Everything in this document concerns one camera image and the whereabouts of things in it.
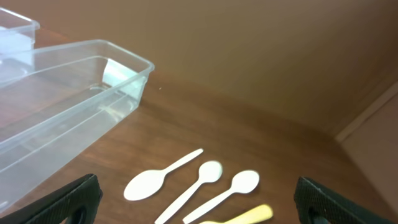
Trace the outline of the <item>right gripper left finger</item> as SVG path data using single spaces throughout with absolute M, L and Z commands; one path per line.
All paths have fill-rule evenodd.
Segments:
M 94 223 L 103 192 L 98 177 L 86 174 L 1 218 L 1 224 Z

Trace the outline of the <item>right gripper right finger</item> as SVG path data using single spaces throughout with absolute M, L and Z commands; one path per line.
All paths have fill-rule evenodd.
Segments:
M 294 202 L 301 224 L 394 224 L 309 177 L 299 177 Z

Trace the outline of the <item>yellow plastic spoon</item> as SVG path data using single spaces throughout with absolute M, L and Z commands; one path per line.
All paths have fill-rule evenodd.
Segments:
M 253 224 L 269 220 L 273 215 L 273 209 L 262 204 L 225 222 L 205 221 L 200 224 Z

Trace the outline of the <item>white spoon handle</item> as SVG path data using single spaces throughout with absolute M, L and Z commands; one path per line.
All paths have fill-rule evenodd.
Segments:
M 137 201 L 150 197 L 163 186 L 165 176 L 168 173 L 190 162 L 201 153 L 203 153 L 203 149 L 199 148 L 186 156 L 183 156 L 164 169 L 152 169 L 141 172 L 127 184 L 123 193 L 124 198 L 129 201 Z

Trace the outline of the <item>white plastic spoon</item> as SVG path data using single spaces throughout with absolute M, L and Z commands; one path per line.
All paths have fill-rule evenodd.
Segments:
M 237 173 L 231 182 L 231 187 L 225 192 L 215 196 L 204 204 L 200 205 L 194 211 L 189 213 L 183 218 L 184 224 L 189 224 L 196 219 L 200 218 L 221 202 L 226 200 L 232 194 L 248 194 L 252 192 L 259 184 L 260 176 L 257 171 L 254 170 L 244 170 Z
M 198 170 L 198 179 L 178 198 L 176 198 L 155 220 L 155 224 L 164 224 L 175 215 L 193 196 L 193 194 L 203 185 L 213 183 L 220 179 L 223 173 L 223 166 L 218 161 L 208 161 L 203 163 Z

